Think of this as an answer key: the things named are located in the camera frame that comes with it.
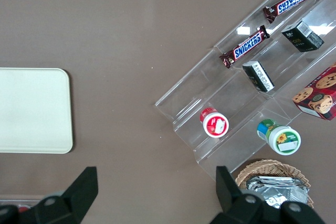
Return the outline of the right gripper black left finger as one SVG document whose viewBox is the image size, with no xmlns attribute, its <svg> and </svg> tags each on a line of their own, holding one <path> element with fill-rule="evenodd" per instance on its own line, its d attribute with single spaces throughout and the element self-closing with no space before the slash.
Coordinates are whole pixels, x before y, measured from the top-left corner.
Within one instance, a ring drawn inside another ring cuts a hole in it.
<svg viewBox="0 0 336 224">
<path fill-rule="evenodd" d="M 84 171 L 60 196 L 49 196 L 19 214 L 19 223 L 81 223 L 98 194 L 97 168 Z"/>
</svg>

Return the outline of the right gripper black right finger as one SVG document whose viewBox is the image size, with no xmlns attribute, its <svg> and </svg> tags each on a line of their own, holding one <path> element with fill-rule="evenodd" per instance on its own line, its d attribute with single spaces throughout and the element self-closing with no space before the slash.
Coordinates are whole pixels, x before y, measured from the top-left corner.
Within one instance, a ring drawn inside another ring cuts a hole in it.
<svg viewBox="0 0 336 224">
<path fill-rule="evenodd" d="M 216 193 L 222 208 L 211 223 L 283 223 L 280 210 L 253 194 L 243 194 L 225 166 L 216 167 Z"/>
</svg>

